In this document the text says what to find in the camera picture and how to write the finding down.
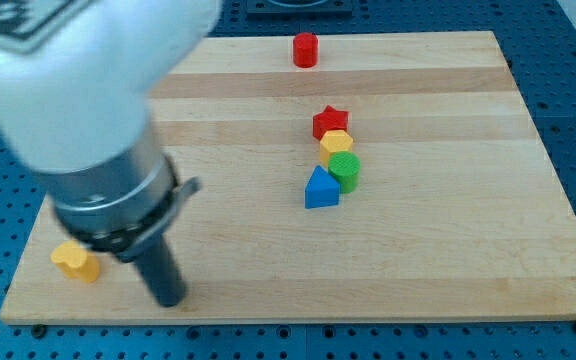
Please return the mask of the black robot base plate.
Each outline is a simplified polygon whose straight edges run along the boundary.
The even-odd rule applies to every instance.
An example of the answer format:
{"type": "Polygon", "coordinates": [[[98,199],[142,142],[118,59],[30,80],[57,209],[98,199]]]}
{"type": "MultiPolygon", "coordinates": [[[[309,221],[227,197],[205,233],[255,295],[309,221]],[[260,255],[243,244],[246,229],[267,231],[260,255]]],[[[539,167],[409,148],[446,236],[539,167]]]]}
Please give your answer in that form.
{"type": "Polygon", "coordinates": [[[354,0],[245,0],[248,16],[350,15],[354,0]]]}

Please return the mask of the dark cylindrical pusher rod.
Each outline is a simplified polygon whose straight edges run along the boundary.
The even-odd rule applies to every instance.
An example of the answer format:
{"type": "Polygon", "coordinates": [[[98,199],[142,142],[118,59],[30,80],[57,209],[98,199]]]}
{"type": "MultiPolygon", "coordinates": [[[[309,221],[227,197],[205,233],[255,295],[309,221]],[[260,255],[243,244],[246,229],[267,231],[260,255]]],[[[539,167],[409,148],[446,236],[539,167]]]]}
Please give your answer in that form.
{"type": "Polygon", "coordinates": [[[185,297],[186,284],[162,236],[155,238],[143,252],[138,254],[133,264],[160,306],[176,306],[185,297]]]}

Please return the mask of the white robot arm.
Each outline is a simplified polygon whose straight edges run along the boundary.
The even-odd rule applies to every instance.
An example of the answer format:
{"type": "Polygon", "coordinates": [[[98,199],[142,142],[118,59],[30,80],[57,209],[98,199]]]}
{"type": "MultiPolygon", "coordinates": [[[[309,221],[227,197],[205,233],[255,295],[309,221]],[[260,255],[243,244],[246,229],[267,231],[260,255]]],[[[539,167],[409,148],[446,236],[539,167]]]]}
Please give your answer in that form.
{"type": "Polygon", "coordinates": [[[185,284],[163,235],[180,181],[149,91],[208,35],[219,0],[0,1],[0,134],[88,249],[133,263],[158,303],[185,284]]]}

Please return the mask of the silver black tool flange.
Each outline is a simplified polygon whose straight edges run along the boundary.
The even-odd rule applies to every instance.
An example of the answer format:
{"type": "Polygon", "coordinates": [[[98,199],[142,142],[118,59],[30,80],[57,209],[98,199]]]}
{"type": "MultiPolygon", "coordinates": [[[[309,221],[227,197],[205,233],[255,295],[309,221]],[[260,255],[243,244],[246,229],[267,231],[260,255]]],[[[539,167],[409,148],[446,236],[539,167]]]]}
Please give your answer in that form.
{"type": "Polygon", "coordinates": [[[118,155],[82,170],[40,173],[38,182],[67,233],[122,262],[158,244],[202,187],[197,177],[179,180],[150,125],[118,155]]]}

